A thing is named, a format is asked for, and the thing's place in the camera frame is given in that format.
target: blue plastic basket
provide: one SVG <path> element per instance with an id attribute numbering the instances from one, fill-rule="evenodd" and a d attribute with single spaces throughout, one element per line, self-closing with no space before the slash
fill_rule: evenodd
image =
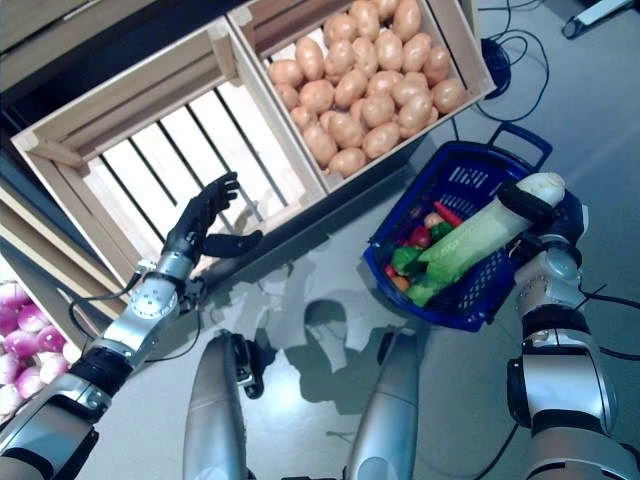
<path id="1" fill-rule="evenodd" d="M 495 146 L 502 132 L 533 144 L 542 156 L 529 165 Z M 520 180 L 537 172 L 552 151 L 551 145 L 516 125 L 501 124 L 487 144 L 448 142 L 417 175 L 369 241 L 364 258 L 377 279 L 378 288 L 396 305 L 429 322 L 468 331 L 491 323 L 513 287 L 513 269 L 505 249 L 474 266 L 467 274 L 424 308 L 415 305 L 384 273 L 394 249 L 409 237 L 433 203 L 441 201 L 461 218 L 487 205 L 506 179 Z"/>

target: wire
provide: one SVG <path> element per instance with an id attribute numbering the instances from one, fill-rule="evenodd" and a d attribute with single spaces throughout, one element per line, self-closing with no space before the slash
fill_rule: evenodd
<path id="1" fill-rule="evenodd" d="M 545 0 L 529 0 L 528 2 L 520 3 L 518 5 L 511 5 L 511 10 L 517 10 L 518 8 L 528 7 L 536 2 L 540 2 L 540 5 L 544 3 Z M 479 8 L 479 12 L 494 12 L 494 11 L 502 11 L 507 10 L 508 7 L 483 7 Z"/>
<path id="2" fill-rule="evenodd" d="M 513 14 L 513 10 L 511 7 L 511 0 L 507 0 L 507 6 L 505 7 L 507 10 L 507 25 L 504 27 L 504 30 L 501 33 L 496 33 L 495 35 L 491 35 L 489 37 L 490 40 L 498 40 L 499 38 L 501 38 L 503 35 L 505 35 L 509 29 L 511 28 L 511 17 Z"/>
<path id="3" fill-rule="evenodd" d="M 460 134 L 458 133 L 458 124 L 456 123 L 456 118 L 451 117 L 451 125 L 453 126 L 453 134 L 456 136 L 456 141 L 460 141 Z"/>
<path id="4" fill-rule="evenodd" d="M 484 108 L 482 108 L 480 106 L 480 104 L 476 104 L 476 107 L 478 108 L 478 110 L 480 110 L 480 112 L 485 117 L 490 118 L 491 120 L 495 120 L 497 122 L 519 122 L 520 120 L 523 120 L 523 119 L 527 118 L 529 115 L 531 115 L 534 112 L 534 110 L 536 108 L 538 108 L 538 105 L 540 105 L 540 101 L 542 100 L 542 96 L 544 95 L 544 92 L 547 90 L 547 86 L 549 85 L 549 77 L 550 77 L 549 58 L 547 57 L 547 52 L 544 49 L 544 45 L 542 45 L 542 42 L 540 41 L 538 36 L 533 34 L 533 33 L 531 33 L 531 32 L 529 32 L 529 31 L 527 31 L 527 30 L 522 30 L 522 29 L 519 29 L 519 28 L 513 28 L 511 30 L 507 30 L 502 35 L 508 34 L 508 33 L 520 33 L 520 34 L 523 34 L 523 35 L 528 35 L 529 37 L 531 37 L 533 40 L 536 41 L 536 43 L 540 47 L 540 51 L 542 52 L 542 57 L 544 58 L 545 78 L 544 78 L 544 84 L 542 85 L 542 88 L 540 89 L 540 93 L 538 94 L 538 97 L 536 98 L 536 101 L 533 104 L 533 106 L 529 110 L 527 110 L 526 113 L 524 113 L 522 115 L 519 115 L 517 117 L 510 118 L 510 119 L 500 118 L 500 117 L 497 117 L 495 115 L 492 115 L 492 114 L 488 113 Z M 509 37 L 509 38 L 505 39 L 504 42 L 506 42 L 507 40 L 510 40 L 511 38 L 514 38 L 514 37 Z"/>
<path id="5" fill-rule="evenodd" d="M 200 303 L 196 303 L 196 336 L 184 352 L 178 353 L 176 355 L 172 355 L 170 357 L 162 357 L 162 358 L 152 358 L 150 360 L 145 360 L 144 363 L 159 363 L 159 362 L 167 362 L 169 360 L 175 360 L 176 358 L 184 357 L 187 353 L 193 350 L 193 347 L 198 343 L 198 339 L 200 338 L 200 332 L 202 331 L 202 317 L 200 316 Z"/>
<path id="6" fill-rule="evenodd" d="M 509 42 L 511 40 L 522 40 L 522 42 L 524 43 L 524 48 L 522 49 L 522 53 L 520 54 L 520 56 L 517 59 L 515 59 L 514 61 L 510 61 L 509 62 L 509 66 L 513 67 L 516 63 L 518 63 L 520 60 L 522 60 L 524 58 L 524 56 L 527 54 L 527 51 L 529 50 L 529 42 L 522 35 L 514 35 L 513 37 L 509 37 L 506 40 L 501 41 L 498 45 L 502 46 L 502 45 L 504 45 L 505 43 L 507 43 L 507 42 Z"/>
<path id="7" fill-rule="evenodd" d="M 629 300 L 627 298 L 620 298 L 620 297 L 612 297 L 610 295 L 598 295 L 598 292 L 602 290 L 605 286 L 606 284 L 600 287 L 595 292 L 588 293 L 582 290 L 582 285 L 579 285 L 578 290 L 580 290 L 580 293 L 582 293 L 586 297 L 585 301 L 581 305 L 583 305 L 588 300 L 600 300 L 602 302 L 619 303 L 621 305 L 626 305 L 627 307 L 637 308 L 638 310 L 640 310 L 640 302 L 636 302 L 635 300 Z M 628 360 L 630 362 L 640 362 L 640 355 L 635 355 L 632 353 L 617 352 L 615 350 L 611 350 L 605 347 L 600 347 L 600 351 L 605 355 L 609 355 L 610 357 L 618 358 L 620 360 Z"/>
<path id="8" fill-rule="evenodd" d="M 108 295 L 98 295 L 98 296 L 95 296 L 95 297 L 82 297 L 82 298 L 77 298 L 77 299 L 73 300 L 69 304 L 69 309 L 68 309 L 69 318 L 71 319 L 71 322 L 73 323 L 73 325 L 78 330 L 80 330 L 85 336 L 87 336 L 91 340 L 94 340 L 95 337 L 93 335 L 91 335 L 89 332 L 87 332 L 87 330 L 84 328 L 84 326 L 80 323 L 80 321 L 76 317 L 76 314 L 74 312 L 76 306 L 78 306 L 78 305 L 80 305 L 82 303 L 97 302 L 97 301 L 102 301 L 102 300 L 113 300 L 115 298 L 119 298 L 122 295 L 128 293 L 136 285 L 136 283 L 138 283 L 138 280 L 140 280 L 141 276 L 142 275 L 140 273 L 134 272 L 134 274 L 131 275 L 131 278 L 129 279 L 129 282 L 127 283 L 127 285 L 122 290 L 120 290 L 119 292 L 110 293 Z"/>
<path id="9" fill-rule="evenodd" d="M 616 352 L 605 347 L 600 347 L 600 351 L 610 357 L 618 358 L 620 360 L 628 360 L 630 362 L 640 362 L 640 355 L 634 355 L 632 353 Z"/>
<path id="10" fill-rule="evenodd" d="M 482 472 L 480 472 L 480 474 L 477 477 L 473 478 L 473 480 L 480 480 L 481 478 L 484 478 L 485 475 L 487 473 L 489 473 L 493 469 L 493 467 L 495 467 L 497 465 L 497 463 L 502 458 L 502 455 L 504 454 L 505 450 L 507 449 L 507 447 L 511 443 L 511 440 L 513 440 L 513 437 L 516 434 L 517 430 L 518 430 L 518 424 L 516 423 L 516 424 L 513 425 L 513 428 L 511 429 L 511 432 L 509 433 L 509 436 L 507 437 L 507 439 L 502 444 L 502 447 L 500 447 L 500 450 L 498 450 L 498 454 L 495 456 L 495 458 L 493 460 L 491 460 L 491 463 L 489 463 L 489 465 L 487 465 L 485 467 L 485 469 L 482 470 Z"/>

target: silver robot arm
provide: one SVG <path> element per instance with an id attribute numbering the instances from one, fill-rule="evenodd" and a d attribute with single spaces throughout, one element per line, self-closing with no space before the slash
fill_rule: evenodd
<path id="1" fill-rule="evenodd" d="M 522 356 L 508 364 L 508 403 L 531 428 L 527 480 L 640 480 L 634 456 L 611 438 L 616 397 L 582 314 L 575 244 L 586 219 L 567 192 L 515 276 L 524 341 Z"/>
<path id="2" fill-rule="evenodd" d="M 149 356 L 159 334 L 179 315 L 185 282 L 202 254 L 238 256 L 248 237 L 206 235 L 215 215 L 239 187 L 236 174 L 207 186 L 169 232 L 157 267 L 133 293 L 125 312 L 96 339 L 68 373 L 18 411 L 0 432 L 0 480 L 70 480 L 98 440 L 93 428 L 129 375 Z"/>

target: wooden crate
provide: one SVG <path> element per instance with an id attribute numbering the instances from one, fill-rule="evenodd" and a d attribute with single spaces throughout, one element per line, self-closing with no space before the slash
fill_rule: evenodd
<path id="1" fill-rule="evenodd" d="M 227 151 L 217 152 L 216 156 L 225 156 L 229 162 L 237 161 L 237 168 L 231 166 L 231 169 L 241 170 L 245 161 L 244 153 L 233 147 L 234 135 L 241 134 L 246 140 L 245 137 L 260 134 L 265 142 L 271 142 L 273 151 L 277 150 L 284 159 L 287 174 L 293 176 L 295 188 L 283 190 L 284 195 L 291 191 L 295 195 L 281 202 L 282 208 L 256 214 L 254 200 L 257 199 L 242 192 L 245 204 L 239 199 L 232 206 L 242 211 L 236 210 L 231 221 L 217 221 L 212 230 L 246 234 L 260 228 L 268 233 L 285 223 L 304 228 L 315 218 L 311 211 L 323 211 L 315 207 L 326 207 L 338 200 L 344 204 L 381 175 L 397 168 L 398 158 L 406 160 L 416 145 L 403 142 L 349 181 L 326 177 L 312 160 L 266 77 L 262 59 L 316 29 L 329 15 L 347 6 L 345 0 L 249 2 L 226 18 L 211 22 L 96 87 L 16 135 L 13 142 L 121 285 L 126 283 L 141 257 L 159 256 L 163 235 L 186 201 L 202 184 L 227 168 L 218 165 L 216 170 L 211 163 L 198 160 L 199 170 L 196 166 L 193 170 L 201 172 L 202 181 L 194 184 L 198 175 L 194 175 L 194 171 L 190 176 L 185 173 L 184 158 L 177 153 L 176 141 L 173 142 L 176 152 L 171 158 L 147 159 L 153 169 L 148 165 L 143 168 L 137 160 L 132 160 L 137 152 L 136 142 L 142 142 L 145 135 L 149 137 L 145 141 L 153 146 L 154 135 L 165 128 L 165 124 L 191 122 L 189 108 L 220 108 L 216 103 L 220 100 L 224 107 L 220 109 L 220 122 L 216 120 L 211 127 L 205 125 L 200 130 L 204 136 L 199 141 L 206 149 L 205 137 L 219 134 L 222 138 L 214 145 L 215 149 Z M 455 61 L 453 75 L 463 80 L 470 93 L 471 99 L 461 107 L 466 108 L 493 88 L 478 46 L 457 2 L 428 0 L 423 7 L 426 30 L 436 41 L 446 42 Z M 236 106 L 224 105 L 222 96 L 227 100 L 233 97 Z M 250 107 L 250 111 L 245 115 L 243 127 L 232 113 L 245 107 Z M 227 114 L 233 121 L 222 119 Z M 215 144 L 214 140 L 209 138 L 209 146 Z M 252 142 L 245 141 L 250 150 L 247 159 L 259 163 L 264 173 L 271 147 L 258 145 L 257 140 Z M 189 143 L 186 142 L 184 148 L 193 150 L 193 155 L 197 156 L 199 151 L 204 153 Z M 122 156 L 116 165 L 112 155 L 120 150 Z M 240 181 L 246 189 L 254 180 L 251 175 L 240 172 Z M 342 188 L 349 184 L 352 190 Z M 169 193 L 175 197 L 173 202 L 167 200 L 167 189 L 172 190 Z M 288 238 L 293 233 L 276 237 Z M 208 265 L 202 263 L 199 268 Z"/>
<path id="2" fill-rule="evenodd" d="M 434 44 L 445 45 L 449 49 L 453 60 L 449 77 L 458 77 L 462 80 L 469 94 L 468 100 L 455 111 L 440 118 L 435 124 L 398 144 L 389 153 L 377 158 L 346 181 L 338 174 L 323 175 L 269 80 L 265 59 L 270 57 L 293 59 L 295 41 L 304 35 L 310 35 L 317 40 L 321 48 L 324 48 L 320 28 L 327 18 L 346 11 L 351 3 L 349 0 L 296 0 L 293 2 L 291 0 L 254 0 L 228 14 L 229 22 L 242 44 L 243 53 L 247 55 L 260 80 L 277 102 L 280 114 L 289 127 L 291 135 L 305 152 L 305 159 L 330 192 L 342 188 L 368 170 L 375 169 L 408 144 L 484 98 L 495 88 L 484 64 L 477 39 L 469 28 L 460 3 L 451 0 L 418 0 L 422 9 L 422 31 L 432 36 Z M 470 12 L 475 11 L 469 2 L 465 2 L 464 6 Z"/>
<path id="3" fill-rule="evenodd" d="M 265 127 L 268 134 L 263 137 L 272 142 L 275 139 L 282 156 L 288 159 L 289 170 L 295 176 L 294 183 L 301 189 L 298 197 L 285 202 L 285 208 L 264 215 L 251 229 L 270 231 L 326 195 L 316 173 L 305 162 L 297 161 L 304 152 L 292 141 L 283 122 L 277 120 L 276 103 L 267 95 L 251 65 L 234 55 L 235 40 L 230 32 L 227 21 L 217 19 L 13 138 L 39 180 L 121 284 L 126 283 L 141 257 L 155 259 L 159 256 L 162 239 L 158 234 L 166 235 L 188 199 L 202 184 L 224 173 L 225 169 L 217 165 L 216 169 L 205 171 L 197 185 L 193 179 L 184 180 L 188 175 L 180 166 L 180 158 L 156 159 L 156 176 L 176 189 L 173 192 L 175 201 L 168 203 L 166 199 L 161 201 L 164 193 L 159 184 L 148 173 L 143 176 L 139 165 L 125 160 L 119 171 L 112 174 L 118 167 L 106 161 L 109 152 L 123 148 L 123 142 L 146 132 L 145 129 L 152 128 L 156 122 L 166 119 L 179 122 L 180 118 L 169 117 L 185 114 L 185 105 L 192 108 L 194 104 L 190 102 L 203 95 L 212 96 L 212 88 L 226 89 L 231 92 L 230 96 L 236 95 L 237 102 L 255 110 L 256 114 L 249 119 L 252 125 L 247 129 L 255 130 L 257 124 L 266 125 L 268 121 L 268 127 Z M 225 121 L 224 128 L 229 123 L 229 120 Z M 220 148 L 225 147 L 226 142 L 223 143 Z M 235 158 L 236 153 L 231 150 L 229 156 Z M 182 176 L 176 174 L 178 167 L 183 169 Z M 207 165 L 200 167 L 207 170 Z M 257 179 L 241 176 L 240 181 L 246 182 L 246 186 Z M 145 224 L 147 216 L 160 219 L 162 225 L 157 229 L 149 228 Z M 214 225 L 215 231 L 230 229 L 234 228 L 228 222 Z M 247 233 L 247 228 L 238 230 Z"/>

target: robotic hand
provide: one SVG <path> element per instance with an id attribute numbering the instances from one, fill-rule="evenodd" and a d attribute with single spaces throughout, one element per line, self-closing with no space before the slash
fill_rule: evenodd
<path id="1" fill-rule="evenodd" d="M 0 480 L 69 480 L 98 441 L 93 425 L 129 375 L 148 357 L 161 331 L 180 313 L 181 297 L 201 255 L 234 257 L 253 248 L 246 237 L 209 235 L 215 216 L 236 198 L 236 173 L 208 185 L 169 232 L 156 268 L 134 291 L 125 312 L 68 373 L 28 402 L 0 432 Z"/>

